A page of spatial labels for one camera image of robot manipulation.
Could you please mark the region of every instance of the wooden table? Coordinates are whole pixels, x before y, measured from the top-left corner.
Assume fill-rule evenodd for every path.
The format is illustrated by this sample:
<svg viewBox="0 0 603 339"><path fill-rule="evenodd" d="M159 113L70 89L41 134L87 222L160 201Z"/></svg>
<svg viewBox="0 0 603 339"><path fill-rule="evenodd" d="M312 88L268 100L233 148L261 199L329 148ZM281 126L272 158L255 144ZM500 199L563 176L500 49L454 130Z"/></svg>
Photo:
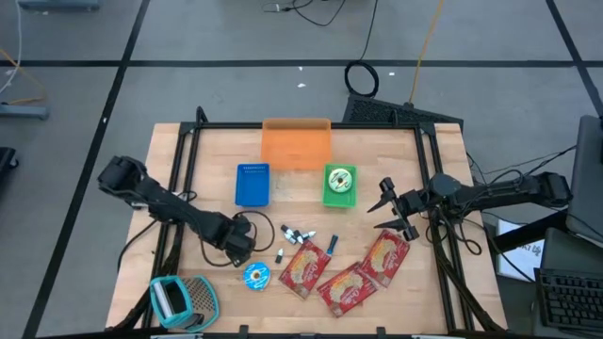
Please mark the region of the wooden table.
<svg viewBox="0 0 603 339"><path fill-rule="evenodd" d="M456 124L436 125L437 140L444 172L471 185L463 138ZM155 126L146 159L149 174L163 186L168 185L178 124ZM197 155L192 189L198 198L192 202L205 210L220 211L231 216L241 208L235 206L236 165L260 162L261 129L204 129ZM422 188L416 143L410 130L334 129L333 161L353 164L358 169L357 203L353 209L327 208L322 205L322 171L273 171L270 174L270 205L260 210L266 213L275 227L286 224L302 231L316 231L313 242L327 249L332 234L339 242L331 263L320 277L318 285L356 261L361 261L380 231L372 227L394 217L384 207L367 214L367 209L379 200L378 183L390 176L398 194L412 188ZM434 173L429 141L425 149ZM186 156L181 173L184 177ZM480 215L468 218L481 223ZM250 216L258 227L258 247L269 242L268 224ZM144 211L134 212L128 238L138 233L150 218ZM425 239L427 220L412 216L410 221L421 237L411 243L408 256L387 289L366 299L341 318L334 318L316 290L302 301L278 282L297 246L289 244L277 230L270 250L254 253L249 263L263 261L272 271L269 287L264 292L249 290L243 280L243 267L215 268L201 256L199 240L188 228L185 233L178 274L203 274L215 287L220 303L220 318L207 332L237 332L242 324L250 332L321 332L374 333L384 326L388 333L446 333L439 282L432 245ZM482 307L502 327L507 326L500 302L495 272L488 254L484 232L470 223L464 226L468 238L484 249L472 255L460 244L466 284ZM158 227L133 244L124 255L117 279L107 325L115 325L134 306L147 288L154 260ZM276 251L285 250L280 265L274 263ZM225 256L206 246L208 256L224 262ZM458 328L463 327L458 295L450 285Z"/></svg>

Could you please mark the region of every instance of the green box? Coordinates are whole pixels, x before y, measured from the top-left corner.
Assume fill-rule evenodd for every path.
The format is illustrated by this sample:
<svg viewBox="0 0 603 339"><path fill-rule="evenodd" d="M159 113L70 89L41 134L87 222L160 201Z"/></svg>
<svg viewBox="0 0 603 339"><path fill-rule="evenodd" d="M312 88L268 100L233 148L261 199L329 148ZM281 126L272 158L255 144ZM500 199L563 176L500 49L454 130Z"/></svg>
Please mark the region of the green box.
<svg viewBox="0 0 603 339"><path fill-rule="evenodd" d="M351 174L351 188L344 193L336 193L329 187L329 175L333 170L344 169ZM324 167L324 180L322 181L322 203L328 207L352 208L356 205L356 167L352 165L327 164Z"/></svg>

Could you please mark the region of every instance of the red snack package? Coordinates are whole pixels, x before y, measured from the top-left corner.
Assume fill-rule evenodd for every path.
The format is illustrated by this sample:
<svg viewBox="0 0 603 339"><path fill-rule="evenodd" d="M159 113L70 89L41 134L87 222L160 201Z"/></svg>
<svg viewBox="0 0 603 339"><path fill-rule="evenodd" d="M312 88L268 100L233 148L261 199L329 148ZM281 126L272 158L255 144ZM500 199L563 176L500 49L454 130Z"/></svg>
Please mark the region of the red snack package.
<svg viewBox="0 0 603 339"><path fill-rule="evenodd" d="M410 248L406 241L383 230L360 265L360 270L387 287Z"/></svg>
<svg viewBox="0 0 603 339"><path fill-rule="evenodd" d="M377 291L375 284L359 267L360 263L355 263L317 288L336 317L340 317Z"/></svg>
<svg viewBox="0 0 603 339"><path fill-rule="evenodd" d="M306 240L286 266L279 281L302 299L306 299L330 260L330 256Z"/></svg>

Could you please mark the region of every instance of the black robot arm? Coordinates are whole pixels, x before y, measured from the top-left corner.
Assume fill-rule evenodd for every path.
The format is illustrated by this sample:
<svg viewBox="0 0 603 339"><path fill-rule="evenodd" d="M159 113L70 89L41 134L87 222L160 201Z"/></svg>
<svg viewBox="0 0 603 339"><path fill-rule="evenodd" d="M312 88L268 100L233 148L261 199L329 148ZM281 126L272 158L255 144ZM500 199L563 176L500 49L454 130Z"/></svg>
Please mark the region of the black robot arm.
<svg viewBox="0 0 603 339"><path fill-rule="evenodd" d="M99 188L130 205L144 203L149 214L162 222L184 221L202 241L224 250L234 266L247 261L255 240L246 236L251 223L243 216L228 218L199 210L162 187L136 159L114 156L98 177Z"/></svg>
<svg viewBox="0 0 603 339"><path fill-rule="evenodd" d="M563 207L572 199L565 177L550 172L522 175L514 180L482 186L464 186L456 179L438 173L430 179L429 187L418 191L410 190L399 197L394 191L391 178L384 178L379 187L382 191L381 200L368 212L392 202L392 212L398 219L384 222L375 228L402 231L407 241L419 237L408 217L434 207L440 207L443 215L451 222L460 222L472 211L524 202L546 207Z"/></svg>

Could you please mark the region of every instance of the yellow cable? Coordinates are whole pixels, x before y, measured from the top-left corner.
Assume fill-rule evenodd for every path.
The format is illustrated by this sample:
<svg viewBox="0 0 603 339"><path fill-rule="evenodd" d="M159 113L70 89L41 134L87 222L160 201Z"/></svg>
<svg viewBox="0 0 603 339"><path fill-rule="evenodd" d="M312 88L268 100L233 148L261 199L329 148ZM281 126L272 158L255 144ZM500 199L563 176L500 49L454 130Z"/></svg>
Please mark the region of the yellow cable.
<svg viewBox="0 0 603 339"><path fill-rule="evenodd" d="M435 14L433 14L432 23L430 24L430 30L427 32L427 37L425 37L425 42L423 42L423 50L421 54L418 56L418 61L416 62L415 68L415 80L413 80L413 89L411 89L411 97L408 99L408 103L413 103L413 97L415 96L415 88L416 83L418 82L418 70L421 68L421 61L427 52L427 45L432 38L433 29L435 28L435 24L437 23L437 19L440 17L440 13L442 12L442 6L444 5L444 0L440 0L440 3L437 5L437 9L435 10Z"/></svg>
<svg viewBox="0 0 603 339"><path fill-rule="evenodd" d="M34 103L34 102L37 102L37 101L46 100L47 94L46 94L46 88L44 87L44 85L40 81L38 81L38 79L36 79L33 75L29 74L26 70L24 70L21 66L18 66L17 62L15 60L13 60L12 57L10 57L8 55L8 53L4 49L0 48L0 54L2 54L4 56L4 58L6 60L8 60L14 67L17 67L17 69L19 70L19 72L21 72L23 75L25 75L42 92L42 96L41 97L14 100L14 101L11 101L8 104L9 105L17 105L17 104Z"/></svg>

